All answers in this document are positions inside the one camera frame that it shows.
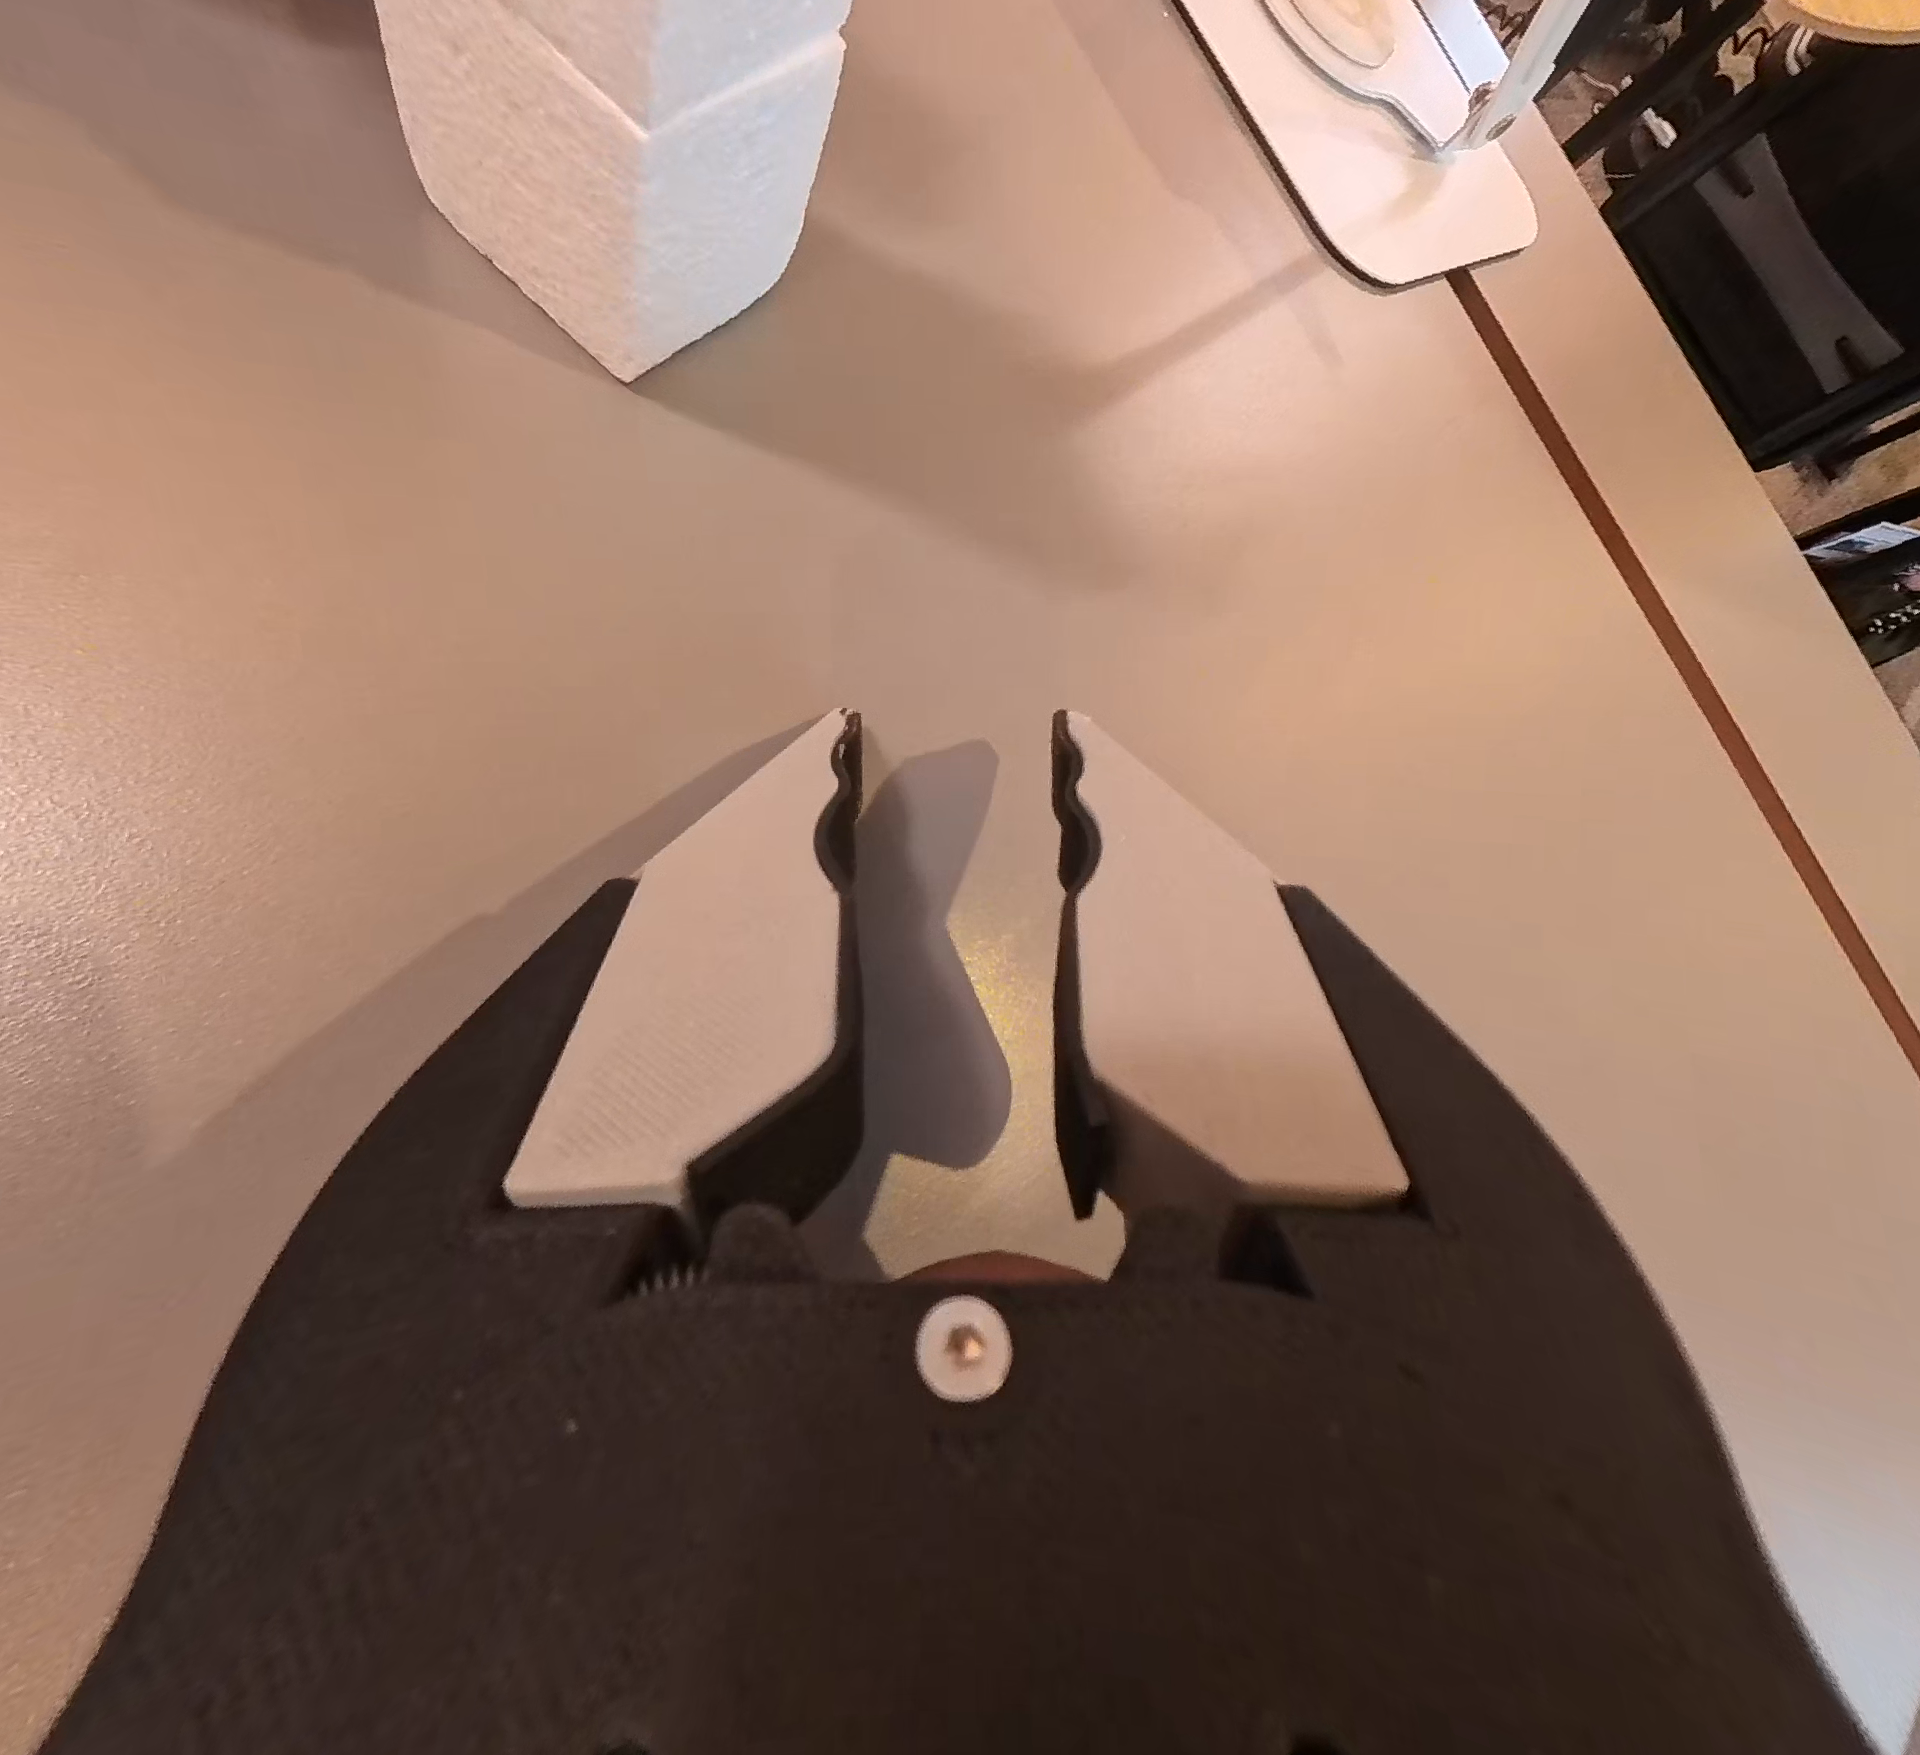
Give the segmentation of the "black office chair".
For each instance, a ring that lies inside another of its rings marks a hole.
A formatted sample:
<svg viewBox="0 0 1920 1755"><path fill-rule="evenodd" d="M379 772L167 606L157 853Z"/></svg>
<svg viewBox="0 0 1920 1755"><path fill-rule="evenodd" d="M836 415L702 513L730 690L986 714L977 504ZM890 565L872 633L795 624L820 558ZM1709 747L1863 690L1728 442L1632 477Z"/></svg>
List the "black office chair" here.
<svg viewBox="0 0 1920 1755"><path fill-rule="evenodd" d="M1829 44L1746 87L1604 220L1753 467L1917 436L1914 44Z"/></svg>

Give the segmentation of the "black printed bag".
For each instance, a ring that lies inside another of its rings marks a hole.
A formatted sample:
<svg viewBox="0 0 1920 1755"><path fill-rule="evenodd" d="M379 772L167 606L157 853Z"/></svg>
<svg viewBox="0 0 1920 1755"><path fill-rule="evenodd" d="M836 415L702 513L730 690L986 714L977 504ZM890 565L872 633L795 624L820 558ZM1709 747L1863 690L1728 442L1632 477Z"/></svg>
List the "black printed bag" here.
<svg viewBox="0 0 1920 1755"><path fill-rule="evenodd" d="M1804 549L1825 598L1870 665L1918 650L1918 527L1870 523Z"/></svg>

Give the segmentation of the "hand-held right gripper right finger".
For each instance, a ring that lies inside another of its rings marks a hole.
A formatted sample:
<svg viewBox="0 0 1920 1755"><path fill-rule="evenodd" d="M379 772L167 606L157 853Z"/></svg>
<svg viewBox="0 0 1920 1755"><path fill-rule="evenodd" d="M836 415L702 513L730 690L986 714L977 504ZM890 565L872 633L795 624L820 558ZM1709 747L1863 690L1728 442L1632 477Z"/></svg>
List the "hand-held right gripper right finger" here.
<svg viewBox="0 0 1920 1755"><path fill-rule="evenodd" d="M1070 1205L1361 1210L1411 1187L1273 872L1087 714L1052 717Z"/></svg>

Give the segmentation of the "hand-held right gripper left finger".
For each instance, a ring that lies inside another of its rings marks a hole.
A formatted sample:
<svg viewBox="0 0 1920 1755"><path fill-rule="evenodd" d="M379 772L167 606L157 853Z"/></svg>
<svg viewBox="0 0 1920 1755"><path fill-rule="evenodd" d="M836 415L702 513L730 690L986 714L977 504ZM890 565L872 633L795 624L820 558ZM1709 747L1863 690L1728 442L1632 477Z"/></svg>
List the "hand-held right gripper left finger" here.
<svg viewBox="0 0 1920 1755"><path fill-rule="evenodd" d="M804 1218L862 1144L854 828L832 707L649 858L502 1180L519 1210Z"/></svg>

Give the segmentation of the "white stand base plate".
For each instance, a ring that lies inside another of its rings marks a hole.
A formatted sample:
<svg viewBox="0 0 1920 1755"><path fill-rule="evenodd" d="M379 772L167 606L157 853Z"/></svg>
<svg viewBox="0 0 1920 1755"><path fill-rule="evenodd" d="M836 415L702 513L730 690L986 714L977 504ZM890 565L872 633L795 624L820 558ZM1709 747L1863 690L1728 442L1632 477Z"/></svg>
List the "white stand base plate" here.
<svg viewBox="0 0 1920 1755"><path fill-rule="evenodd" d="M1382 291L1523 251L1527 183L1450 154L1475 93L1471 0L1173 0L1322 246Z"/></svg>

